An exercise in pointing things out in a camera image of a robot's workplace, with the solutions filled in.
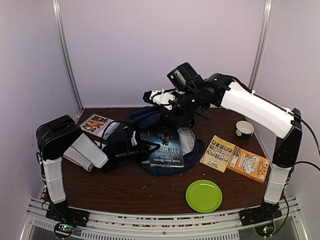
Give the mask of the dark Wuthering Heights book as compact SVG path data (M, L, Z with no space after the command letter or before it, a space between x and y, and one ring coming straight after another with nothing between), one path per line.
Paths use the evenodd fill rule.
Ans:
M151 167L183 168L185 166L178 128L157 126L149 129L149 141L161 145L149 157Z

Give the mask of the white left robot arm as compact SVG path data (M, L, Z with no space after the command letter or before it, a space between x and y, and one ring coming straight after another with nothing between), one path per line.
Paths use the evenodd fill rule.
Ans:
M37 159L41 165L43 181L50 201L54 204L52 213L61 222L72 218L72 211L63 203L67 201L63 185L62 159L67 159L90 172L93 168L108 174L131 163L141 163L161 146L141 137L135 124L128 122L131 131L117 131L120 121L108 121L103 134L96 142L69 115L64 115L41 125L36 130L38 146Z

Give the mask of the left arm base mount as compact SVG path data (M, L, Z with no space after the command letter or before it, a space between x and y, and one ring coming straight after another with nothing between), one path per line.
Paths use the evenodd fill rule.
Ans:
M45 217L56 221L53 233L60 239L69 238L77 227L86 227L90 213L85 210L69 208L64 214L53 208L46 211Z

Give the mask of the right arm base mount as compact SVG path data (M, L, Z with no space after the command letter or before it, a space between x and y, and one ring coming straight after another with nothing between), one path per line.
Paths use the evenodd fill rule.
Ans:
M253 225L255 233L259 237L271 237L276 231L274 220L281 217L282 211L279 207L258 206L245 208L239 212L242 226Z

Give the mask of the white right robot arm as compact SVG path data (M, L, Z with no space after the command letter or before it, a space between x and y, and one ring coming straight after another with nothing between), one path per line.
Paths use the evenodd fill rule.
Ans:
M173 69L167 77L174 89L161 90L159 96L153 96L151 100L175 115L214 105L239 113L275 134L264 204L256 210L259 220L268 220L276 212L275 204L279 202L298 158L302 141L300 111L268 101L231 75L214 73L203 79L188 62Z

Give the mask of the navy blue student backpack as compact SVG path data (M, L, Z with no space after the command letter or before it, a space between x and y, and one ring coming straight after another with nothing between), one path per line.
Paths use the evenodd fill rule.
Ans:
M129 135L140 132L141 138L160 146L146 163L140 166L152 176L172 176L192 168L204 143L197 139L192 112L177 116L161 106L146 106L132 110L125 127Z

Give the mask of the orange cartoon booklet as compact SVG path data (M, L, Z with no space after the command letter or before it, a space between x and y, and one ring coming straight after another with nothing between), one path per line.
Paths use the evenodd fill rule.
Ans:
M270 164L269 159L236 146L227 168L263 184L267 178Z

